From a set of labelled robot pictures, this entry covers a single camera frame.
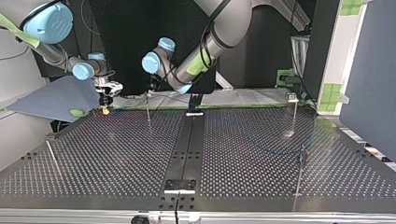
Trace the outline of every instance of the green tape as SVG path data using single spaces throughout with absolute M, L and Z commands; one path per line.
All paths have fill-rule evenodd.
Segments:
M 37 48 L 38 45 L 40 44 L 40 41 L 33 35 L 30 35 L 28 33 L 25 33 L 24 31 L 21 31 L 12 21 L 7 19 L 5 16 L 0 14 L 0 26 L 5 27 L 8 29 L 12 34 L 17 36 L 19 39 L 23 40 L 24 42 L 32 45 L 33 47 Z
M 72 114 L 76 118 L 83 118 L 87 116 L 87 113 L 80 109 L 71 109 L 70 114 Z
M 209 56 L 204 52 L 204 60 L 206 62 L 206 64 L 209 64 L 210 60 L 209 60 Z M 204 65 L 204 61 L 201 58 L 201 54 L 198 54 L 197 56 L 195 56 L 194 61 L 190 64 L 190 66 L 187 68 L 187 72 L 192 75 L 192 76 L 197 76 L 199 75 L 201 72 L 207 72 L 207 67 Z
M 320 97 L 319 111 L 334 112 L 341 99 L 341 84 L 325 83 Z
M 0 109 L 0 115 L 7 113 L 9 110 L 5 107 L 5 108 L 1 108 Z
M 277 70 L 276 76 L 276 88 L 293 87 L 293 84 L 288 84 L 285 81 L 280 80 L 280 77 L 295 77 L 294 69 L 291 68 L 289 70 Z
M 359 15 L 363 0 L 344 0 L 341 6 L 341 16 Z

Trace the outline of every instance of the gray panel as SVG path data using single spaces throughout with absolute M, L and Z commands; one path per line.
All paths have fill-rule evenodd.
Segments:
M 57 162 L 41 147 L 0 173 L 0 208 L 395 213 L 394 172 L 312 110 L 298 109 L 290 135 L 292 113 L 152 111 L 151 123 L 145 111 L 93 115 L 52 143 Z M 196 193 L 164 195 L 178 176 L 194 179 Z
M 340 120 L 396 161 L 396 1 L 368 4 Z
M 52 143 L 58 161 L 44 149 L 0 176 L 0 207 L 157 209 L 182 122 L 180 111 L 151 123 L 143 111 L 95 114 Z

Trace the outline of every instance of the metal rod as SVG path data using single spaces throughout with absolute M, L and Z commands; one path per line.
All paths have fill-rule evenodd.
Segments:
M 55 154 L 53 153 L 52 146 L 50 145 L 50 141 L 46 141 L 46 143 L 47 143 L 47 146 L 49 147 L 50 155 L 52 156 L 52 158 L 53 158 L 55 161 L 57 161 L 57 159 L 56 159 L 56 157 L 55 157 Z
M 148 121 L 151 121 L 150 116 L 149 116 L 149 95 L 146 93 L 146 111 L 148 113 Z
M 295 125 L 295 121 L 296 121 L 296 115 L 297 115 L 297 102 L 295 103 L 295 106 L 294 106 L 293 127 L 292 127 L 293 132 L 294 132 L 294 125 Z

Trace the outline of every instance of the cable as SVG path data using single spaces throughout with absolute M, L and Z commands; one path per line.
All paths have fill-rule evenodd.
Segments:
M 89 30 L 89 31 L 91 31 L 91 33 L 93 33 L 93 34 L 96 34 L 96 35 L 100 35 L 99 33 L 97 33 L 97 32 L 95 32 L 93 29 L 91 29 L 88 25 L 87 25 L 87 22 L 85 22 L 85 19 L 84 19 L 84 14 L 83 14 L 83 8 L 84 8 L 84 3 L 85 3 L 85 0 L 82 0 L 81 1 L 81 19 L 82 19 L 82 22 L 84 23 L 84 25 L 85 25 L 85 27 L 87 27 L 87 29 Z
M 11 57 L 0 58 L 0 61 L 5 61 L 5 60 L 10 60 L 10 59 L 18 58 L 18 57 L 22 56 L 23 54 L 25 54 L 25 53 L 27 52 L 28 49 L 29 49 L 29 47 L 26 47 L 26 49 L 25 49 L 22 53 L 19 53 L 19 54 L 17 54 L 17 55 L 11 56 Z
M 93 16 L 91 16 L 91 29 L 93 28 Z M 93 32 L 90 32 L 90 53 L 93 53 Z
M 176 207 L 175 207 L 175 222 L 176 222 L 176 224 L 178 224 L 178 213 L 177 213 L 177 208 L 178 208 L 178 199 L 177 199 Z
M 46 62 L 49 65 L 52 65 L 54 67 L 57 67 L 64 63 L 64 73 L 66 74 L 68 66 L 71 65 L 69 62 L 69 56 L 68 56 L 66 50 L 64 50 L 64 48 L 62 48 L 61 45 L 58 45 L 57 47 L 61 50 L 61 53 L 62 53 L 62 59 L 59 62 L 52 63 L 52 62 L 47 61 L 46 58 L 43 58 L 43 59 L 44 59 L 44 62 Z
M 290 18 L 290 39 L 292 38 L 293 20 L 294 20 L 294 15 L 295 15 L 296 9 L 297 9 L 297 0 L 295 0 L 294 6 L 293 6 L 293 11 L 291 12 L 291 18 Z M 293 45 L 291 44 L 291 41 L 290 41 L 290 46 L 291 46 L 292 62 L 294 64 L 294 66 L 297 68 L 297 62 L 295 61 L 295 58 L 294 58 L 295 55 L 294 55 Z M 312 100 L 312 103 L 315 105 L 315 110 L 318 110 L 318 105 L 315 102 L 315 99 L 309 93 L 308 88 L 305 86 L 304 81 L 303 81 L 303 77 L 301 76 L 301 74 L 300 74 L 298 69 L 296 69 L 296 73 L 297 73 L 298 78 L 300 79 L 301 85 L 305 89 L 306 94 L 308 95 L 309 99 Z
M 78 38 L 77 38 L 76 29 L 75 29 L 74 24 L 73 24 L 73 34 L 74 34 L 74 38 L 75 38 L 75 41 L 76 41 L 78 57 L 81 57 L 81 49 L 79 48 Z

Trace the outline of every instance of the white wall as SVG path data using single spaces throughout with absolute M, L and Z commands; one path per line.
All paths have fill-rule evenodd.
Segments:
M 323 87 L 326 83 L 338 83 L 342 85 L 341 92 L 345 93 L 347 81 L 353 59 L 355 57 L 356 47 L 361 34 L 361 26 L 364 21 L 367 5 L 361 7 L 359 15 L 338 16 L 332 36 L 329 57 L 321 83 L 321 90 L 318 101 L 320 102 Z M 339 103 L 335 112 L 323 112 L 321 115 L 340 115 L 342 104 Z
M 7 31 L 0 30 L 0 59 L 17 55 L 26 49 Z M 0 108 L 45 85 L 32 51 L 21 57 L 0 61 Z M 50 133 L 49 120 L 19 114 L 0 114 L 0 170 L 27 151 L 43 143 Z

